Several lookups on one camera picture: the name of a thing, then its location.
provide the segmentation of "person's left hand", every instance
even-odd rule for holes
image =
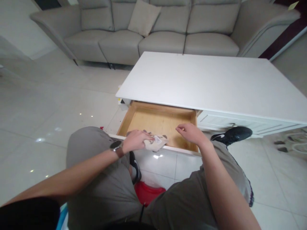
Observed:
[[[130,151],[143,149],[145,147],[144,140],[153,141],[154,138],[152,138],[149,133],[143,132],[141,130],[133,130],[123,141],[122,151],[124,154],[126,154]]]

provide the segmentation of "sofa armrest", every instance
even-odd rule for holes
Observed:
[[[281,33],[300,18],[297,10],[262,0],[241,4],[231,38],[239,46],[238,57],[259,57]]]
[[[30,15],[30,18],[70,59],[76,59],[75,55],[64,43],[64,38],[81,31],[81,10],[79,5],[35,12]]]

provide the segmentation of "table top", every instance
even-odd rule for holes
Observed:
[[[116,97],[307,124],[307,98],[260,58],[144,52]]]

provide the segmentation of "white coffee table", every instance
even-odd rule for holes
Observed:
[[[197,110],[202,130],[307,126],[307,98],[266,59],[144,52],[116,97]]]

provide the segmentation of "gray shorts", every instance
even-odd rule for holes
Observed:
[[[109,148],[113,139],[97,127],[73,133],[68,141],[67,168]],[[243,170],[226,146],[213,141],[226,170],[252,205],[253,192]],[[112,222],[138,221],[142,209],[128,171],[129,154],[108,166],[79,194],[68,201],[68,227],[97,229]],[[156,229],[217,229],[208,197],[203,167],[173,184],[145,208],[142,222]]]

